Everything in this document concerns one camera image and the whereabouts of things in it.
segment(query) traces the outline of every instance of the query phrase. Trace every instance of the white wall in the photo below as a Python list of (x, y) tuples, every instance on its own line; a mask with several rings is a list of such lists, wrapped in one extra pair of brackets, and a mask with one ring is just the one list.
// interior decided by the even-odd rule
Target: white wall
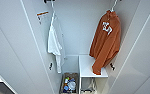
[(145, 79), (147, 79), (147, 77), (149, 76), (150, 63), (146, 64), (144, 63), (149, 61), (150, 57), (146, 57), (148, 58), (148, 60), (146, 60), (144, 56), (150, 56), (149, 55), (150, 53), (146, 53), (147, 51), (145, 50), (150, 49), (150, 44), (146, 44), (144, 46), (142, 44), (143, 41), (150, 41), (150, 40), (144, 38), (141, 40), (141, 42), (139, 42), (140, 46), (137, 46), (137, 48), (136, 46), (134, 47), (134, 43), (140, 31), (144, 30), (143, 26), (148, 27), (148, 25), (145, 25), (145, 23), (147, 18), (149, 17), (149, 14), (150, 14), (150, 1), (141, 0), (133, 16), (131, 24), (128, 27), (126, 36), (120, 48), (120, 52), (118, 53), (117, 58), (115, 60), (114, 66), (116, 67), (116, 70), (111, 71), (104, 89), (106, 91), (104, 91), (103, 94), (124, 94), (126, 92), (127, 94), (133, 94), (135, 90), (140, 87), (142, 82), (144, 82)]
[(43, 1), (39, 0), (31, 0), (32, 1), (32, 8), (34, 8), (35, 13), (43, 13), (43, 12), (49, 12), (46, 15), (41, 15), (40, 16), (40, 21), (41, 24), (37, 23), (34, 21), (35, 17), (33, 18), (32, 15), (36, 15), (35, 13), (30, 13), (32, 8), (29, 6), (29, 3), (26, 3), (25, 7), (27, 8), (27, 13), (29, 14), (28, 17), (32, 22), (32, 26), (34, 29), (39, 26), (40, 28), (36, 28), (37, 30), (34, 30), (35, 33), (35, 38), (37, 40), (37, 44), (39, 45), (39, 50), (41, 52), (41, 56), (43, 59), (43, 63), (46, 69), (46, 72), (48, 73), (53, 91), (55, 94), (59, 94), (59, 89), (60, 89), (60, 84), (61, 84), (61, 79), (62, 79), (62, 74), (57, 73), (56, 69), (56, 61), (55, 57), (53, 54), (49, 54), (47, 52), (47, 42), (48, 42), (48, 33), (49, 33), (49, 28), (50, 28), (50, 22), (51, 22), (51, 17), (53, 10), (51, 8), (51, 2), (48, 1), (47, 3), (44, 3)]
[(64, 72), (78, 72), (78, 55), (89, 54), (98, 22), (108, 10), (109, 0), (56, 0), (67, 59)]
[(59, 92), (43, 32), (31, 0), (0, 1), (0, 75), (18, 94)]

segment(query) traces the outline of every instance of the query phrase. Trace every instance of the bag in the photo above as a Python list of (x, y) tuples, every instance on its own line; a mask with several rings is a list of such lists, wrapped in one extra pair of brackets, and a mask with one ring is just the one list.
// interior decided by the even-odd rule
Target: bag
[(95, 78), (84, 78), (82, 81), (81, 94), (97, 94)]

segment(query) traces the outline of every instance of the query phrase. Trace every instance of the locker wall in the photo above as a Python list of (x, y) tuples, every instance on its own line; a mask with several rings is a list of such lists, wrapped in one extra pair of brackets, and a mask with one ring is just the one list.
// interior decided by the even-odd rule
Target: locker wall
[(150, 77), (149, 31), (150, 2), (141, 0), (114, 63), (116, 70), (111, 71), (106, 83), (104, 90), (109, 93), (103, 94), (133, 94)]

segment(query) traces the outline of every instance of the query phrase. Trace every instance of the white shirt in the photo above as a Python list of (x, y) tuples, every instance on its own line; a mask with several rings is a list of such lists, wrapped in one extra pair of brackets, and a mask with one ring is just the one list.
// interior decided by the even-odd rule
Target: white shirt
[(56, 15), (53, 15), (48, 37), (48, 52), (56, 56), (57, 72), (61, 73), (64, 64), (65, 51), (63, 45), (63, 33)]

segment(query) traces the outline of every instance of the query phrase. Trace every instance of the collar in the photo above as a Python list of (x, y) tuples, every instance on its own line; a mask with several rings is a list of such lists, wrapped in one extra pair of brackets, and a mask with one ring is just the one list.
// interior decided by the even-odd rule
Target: collar
[(107, 14), (107, 16), (110, 17), (110, 18), (113, 18), (113, 17), (116, 17), (116, 16), (117, 16), (116, 13), (115, 13), (115, 11), (111, 12), (110, 10), (108, 10), (106, 14)]

